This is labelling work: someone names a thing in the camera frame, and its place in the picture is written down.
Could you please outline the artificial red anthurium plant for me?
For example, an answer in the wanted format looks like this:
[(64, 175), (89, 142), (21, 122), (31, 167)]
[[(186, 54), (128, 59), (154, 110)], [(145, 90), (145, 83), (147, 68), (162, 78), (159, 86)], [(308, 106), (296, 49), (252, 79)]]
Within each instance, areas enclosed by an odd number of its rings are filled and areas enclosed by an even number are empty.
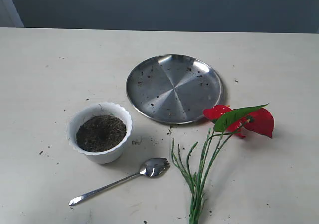
[(265, 109), (265, 106), (232, 109), (227, 105), (215, 105), (212, 108), (204, 109), (204, 117), (212, 122), (214, 127), (207, 133), (206, 140), (202, 146), (198, 169), (194, 173), (191, 172), (189, 162), (198, 142), (190, 148), (185, 162), (181, 159), (180, 145), (175, 146), (175, 143), (172, 143), (171, 158), (173, 164), (180, 171), (191, 193), (188, 221), (190, 224), (199, 223), (206, 202), (204, 198), (205, 183), (213, 162), (226, 142), (233, 136), (244, 138), (242, 128), (272, 138), (274, 118)]

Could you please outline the silver metal spork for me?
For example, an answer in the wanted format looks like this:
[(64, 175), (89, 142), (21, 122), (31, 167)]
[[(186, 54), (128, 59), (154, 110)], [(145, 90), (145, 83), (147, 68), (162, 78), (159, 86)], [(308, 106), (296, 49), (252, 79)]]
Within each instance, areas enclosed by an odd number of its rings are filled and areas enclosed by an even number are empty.
[(90, 191), (88, 193), (82, 194), (80, 196), (77, 196), (73, 199), (71, 199), (68, 202), (68, 205), (70, 207), (75, 206), (79, 204), (80, 202), (98, 194), (101, 191), (104, 191), (106, 189), (112, 188), (120, 183), (123, 183), (129, 179), (135, 178), (137, 176), (145, 176), (148, 178), (156, 178), (164, 174), (170, 167), (170, 163), (167, 158), (151, 158), (146, 160), (139, 168), (139, 171), (131, 174), (125, 178), (122, 178), (118, 181), (115, 181), (111, 184), (108, 184), (106, 186), (100, 187), (98, 189), (95, 189), (93, 191)]

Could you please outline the round stainless steel plate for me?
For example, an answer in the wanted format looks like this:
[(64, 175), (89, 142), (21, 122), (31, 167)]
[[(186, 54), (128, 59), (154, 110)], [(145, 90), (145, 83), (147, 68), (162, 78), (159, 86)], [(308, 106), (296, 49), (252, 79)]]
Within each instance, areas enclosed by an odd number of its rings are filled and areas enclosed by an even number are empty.
[(167, 54), (139, 63), (128, 75), (126, 93), (134, 108), (164, 124), (203, 119), (203, 110), (224, 102), (218, 73), (196, 58)]

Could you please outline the dark soil in pot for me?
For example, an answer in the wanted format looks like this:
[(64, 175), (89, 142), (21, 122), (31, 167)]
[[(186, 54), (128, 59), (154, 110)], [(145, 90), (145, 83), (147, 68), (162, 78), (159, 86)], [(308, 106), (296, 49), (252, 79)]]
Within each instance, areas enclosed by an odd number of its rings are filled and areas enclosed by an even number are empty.
[(125, 135), (126, 126), (119, 118), (96, 116), (80, 126), (76, 142), (85, 151), (104, 152), (117, 146)]

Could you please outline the white scalloped plastic pot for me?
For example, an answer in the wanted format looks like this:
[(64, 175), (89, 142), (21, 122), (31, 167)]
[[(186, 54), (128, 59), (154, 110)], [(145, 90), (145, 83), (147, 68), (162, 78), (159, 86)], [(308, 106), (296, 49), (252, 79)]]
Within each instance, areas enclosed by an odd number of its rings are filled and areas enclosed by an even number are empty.
[[(120, 119), (126, 126), (126, 135), (115, 147), (103, 152), (88, 152), (81, 149), (76, 141), (76, 134), (85, 122), (96, 116), (114, 116)], [(133, 122), (129, 112), (119, 104), (112, 102), (99, 102), (86, 106), (78, 111), (69, 121), (66, 129), (66, 137), (69, 145), (77, 152), (85, 155), (90, 161), (97, 164), (107, 164), (118, 159), (127, 146), (127, 140), (131, 135)]]

